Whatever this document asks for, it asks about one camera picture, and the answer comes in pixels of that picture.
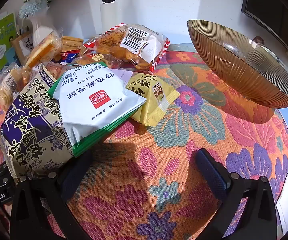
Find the blue white patterned snack bag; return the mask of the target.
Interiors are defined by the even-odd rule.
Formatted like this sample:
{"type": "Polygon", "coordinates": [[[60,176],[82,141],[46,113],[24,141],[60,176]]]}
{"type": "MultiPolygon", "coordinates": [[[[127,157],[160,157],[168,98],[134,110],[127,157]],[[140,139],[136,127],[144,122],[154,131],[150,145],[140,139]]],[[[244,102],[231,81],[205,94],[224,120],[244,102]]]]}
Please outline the blue white patterned snack bag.
{"type": "Polygon", "coordinates": [[[56,78],[40,64],[39,71],[9,107],[0,129],[0,144],[14,178],[43,176],[73,158],[59,102],[48,90],[56,78]]]}

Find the sachima cake pack barcode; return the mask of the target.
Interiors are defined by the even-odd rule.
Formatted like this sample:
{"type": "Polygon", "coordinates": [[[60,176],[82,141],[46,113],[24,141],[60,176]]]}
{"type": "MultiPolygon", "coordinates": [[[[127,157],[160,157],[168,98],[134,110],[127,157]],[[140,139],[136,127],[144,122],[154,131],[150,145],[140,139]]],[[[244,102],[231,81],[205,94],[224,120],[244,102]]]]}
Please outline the sachima cake pack barcode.
{"type": "Polygon", "coordinates": [[[15,62],[0,71],[0,104],[5,112],[30,81],[31,74],[31,68],[20,67],[15,62]]]}

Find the white green snack bag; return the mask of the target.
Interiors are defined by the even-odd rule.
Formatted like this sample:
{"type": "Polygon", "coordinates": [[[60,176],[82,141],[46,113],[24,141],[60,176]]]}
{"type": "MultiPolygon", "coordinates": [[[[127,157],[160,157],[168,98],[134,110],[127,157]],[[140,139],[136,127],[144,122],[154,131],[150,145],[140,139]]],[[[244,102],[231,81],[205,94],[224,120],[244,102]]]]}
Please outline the white green snack bag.
{"type": "Polygon", "coordinates": [[[102,61],[67,70],[48,93],[59,101],[61,119],[75,157],[120,126],[146,101],[128,90],[102,61]]]}

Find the blue red cracker bag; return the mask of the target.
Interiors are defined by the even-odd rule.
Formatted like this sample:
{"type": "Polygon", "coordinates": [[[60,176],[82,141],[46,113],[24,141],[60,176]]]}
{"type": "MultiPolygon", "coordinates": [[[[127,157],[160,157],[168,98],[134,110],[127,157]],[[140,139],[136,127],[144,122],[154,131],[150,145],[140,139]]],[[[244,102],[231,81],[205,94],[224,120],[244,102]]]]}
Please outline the blue red cracker bag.
{"type": "Polygon", "coordinates": [[[56,63],[71,63],[76,57],[78,57],[78,54],[80,53],[80,50],[70,50],[70,51],[65,51],[62,53],[59,53],[56,55],[53,59],[54,62],[56,63]]]}

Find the egg cake pack with raisins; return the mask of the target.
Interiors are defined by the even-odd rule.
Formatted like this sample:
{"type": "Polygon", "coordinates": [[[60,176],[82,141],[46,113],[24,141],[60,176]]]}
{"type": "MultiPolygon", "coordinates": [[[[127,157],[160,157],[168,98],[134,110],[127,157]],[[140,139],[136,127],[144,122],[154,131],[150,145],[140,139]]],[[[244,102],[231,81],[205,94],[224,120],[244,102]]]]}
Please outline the egg cake pack with raisins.
{"type": "Polygon", "coordinates": [[[50,61],[62,50],[61,38],[56,31],[48,34],[28,56],[25,68],[33,68],[37,64],[50,61]]]}

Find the yellow small snack packet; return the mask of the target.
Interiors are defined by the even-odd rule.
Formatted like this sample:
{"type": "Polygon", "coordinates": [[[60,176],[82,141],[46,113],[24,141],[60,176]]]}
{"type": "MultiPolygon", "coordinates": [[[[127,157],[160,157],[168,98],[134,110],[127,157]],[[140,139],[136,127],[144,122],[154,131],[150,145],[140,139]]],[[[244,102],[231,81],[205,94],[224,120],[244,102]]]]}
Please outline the yellow small snack packet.
{"type": "Polygon", "coordinates": [[[180,95],[171,85],[151,74],[134,73],[126,88],[146,99],[132,115],[133,120],[145,126],[155,127],[180,95]]]}

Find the red striped bread bag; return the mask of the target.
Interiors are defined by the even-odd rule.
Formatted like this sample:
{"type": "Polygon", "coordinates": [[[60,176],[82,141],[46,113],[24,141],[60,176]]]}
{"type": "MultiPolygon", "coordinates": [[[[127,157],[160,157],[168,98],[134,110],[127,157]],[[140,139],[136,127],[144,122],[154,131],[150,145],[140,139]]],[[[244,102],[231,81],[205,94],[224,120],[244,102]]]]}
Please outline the red striped bread bag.
{"type": "Polygon", "coordinates": [[[144,25],[120,23],[83,44],[86,49],[131,63],[138,71],[153,74],[170,45],[169,39],[144,25]]]}

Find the small red striped cake packet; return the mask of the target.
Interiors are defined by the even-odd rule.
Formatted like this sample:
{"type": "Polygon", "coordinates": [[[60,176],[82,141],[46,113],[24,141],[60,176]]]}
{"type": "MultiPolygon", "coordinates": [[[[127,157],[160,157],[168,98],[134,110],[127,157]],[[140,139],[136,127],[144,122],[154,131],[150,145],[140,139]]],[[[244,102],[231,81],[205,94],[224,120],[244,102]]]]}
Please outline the small red striped cake packet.
{"type": "Polygon", "coordinates": [[[79,64],[80,66],[91,64],[91,63],[105,63],[109,68],[118,69],[123,63],[122,60],[117,59],[111,54],[101,53],[88,53],[75,58],[72,63],[79,64]]]}

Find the brown label cake pack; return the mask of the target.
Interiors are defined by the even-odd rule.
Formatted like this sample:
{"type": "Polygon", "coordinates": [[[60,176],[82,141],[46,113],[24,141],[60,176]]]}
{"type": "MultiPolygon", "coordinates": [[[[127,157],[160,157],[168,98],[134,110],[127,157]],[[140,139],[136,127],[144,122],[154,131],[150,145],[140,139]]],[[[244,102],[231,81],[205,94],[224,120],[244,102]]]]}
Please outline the brown label cake pack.
{"type": "Polygon", "coordinates": [[[67,51],[79,50],[83,45],[84,40],[81,38],[71,37],[71,36],[62,36],[62,53],[67,51]]]}

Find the floral woven table mat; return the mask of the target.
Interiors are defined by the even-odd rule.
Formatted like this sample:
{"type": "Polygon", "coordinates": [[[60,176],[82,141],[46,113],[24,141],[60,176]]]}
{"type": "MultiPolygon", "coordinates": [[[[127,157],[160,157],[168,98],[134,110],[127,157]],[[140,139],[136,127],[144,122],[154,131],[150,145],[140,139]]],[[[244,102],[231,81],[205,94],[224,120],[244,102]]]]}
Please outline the floral woven table mat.
{"type": "Polygon", "coordinates": [[[172,45],[158,76],[179,98],[155,127],[129,119],[79,158],[63,194],[93,239],[194,239],[219,202],[194,152],[230,172],[269,179],[278,198],[288,173],[287,109],[248,102],[187,44],[172,45]]]}

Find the amber ribbed glass bowl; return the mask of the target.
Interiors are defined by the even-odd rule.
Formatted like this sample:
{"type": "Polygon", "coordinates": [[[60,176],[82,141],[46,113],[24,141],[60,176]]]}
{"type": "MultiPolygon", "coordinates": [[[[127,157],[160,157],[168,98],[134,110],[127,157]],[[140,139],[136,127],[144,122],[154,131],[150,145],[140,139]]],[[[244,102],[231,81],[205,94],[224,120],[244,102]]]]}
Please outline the amber ribbed glass bowl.
{"type": "Polygon", "coordinates": [[[205,20],[189,20],[188,33],[203,61],[246,99],[271,108],[288,107],[288,72],[245,35],[205,20]]]}

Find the wooden pen holder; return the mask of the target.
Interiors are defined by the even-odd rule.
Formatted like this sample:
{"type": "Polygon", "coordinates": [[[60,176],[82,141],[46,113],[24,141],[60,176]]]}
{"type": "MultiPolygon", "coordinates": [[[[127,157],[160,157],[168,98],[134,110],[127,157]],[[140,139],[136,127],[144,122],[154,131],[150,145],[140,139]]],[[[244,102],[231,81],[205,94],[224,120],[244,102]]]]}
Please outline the wooden pen holder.
{"type": "Polygon", "coordinates": [[[15,49],[15,53],[24,66],[27,62],[28,56],[31,54],[33,46],[32,32],[28,31],[10,42],[11,46],[15,49]]]}

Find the green grammar book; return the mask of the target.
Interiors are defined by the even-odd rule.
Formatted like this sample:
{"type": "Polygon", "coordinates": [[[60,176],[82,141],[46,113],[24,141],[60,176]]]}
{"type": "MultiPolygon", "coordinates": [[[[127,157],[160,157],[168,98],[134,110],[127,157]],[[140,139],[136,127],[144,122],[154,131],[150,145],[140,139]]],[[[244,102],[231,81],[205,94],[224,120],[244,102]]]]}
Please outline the green grammar book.
{"type": "Polygon", "coordinates": [[[6,52],[11,48],[11,40],[17,37],[14,13],[0,19],[0,71],[7,64],[6,52]]]}

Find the white desk lamp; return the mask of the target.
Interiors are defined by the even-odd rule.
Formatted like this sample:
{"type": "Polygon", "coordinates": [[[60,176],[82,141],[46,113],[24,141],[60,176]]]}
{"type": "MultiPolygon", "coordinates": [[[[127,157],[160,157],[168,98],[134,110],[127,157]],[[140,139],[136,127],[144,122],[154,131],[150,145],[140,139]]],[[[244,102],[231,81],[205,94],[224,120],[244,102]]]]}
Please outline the white desk lamp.
{"type": "Polygon", "coordinates": [[[102,33],[118,24],[116,0],[102,0],[100,5],[102,33]]]}

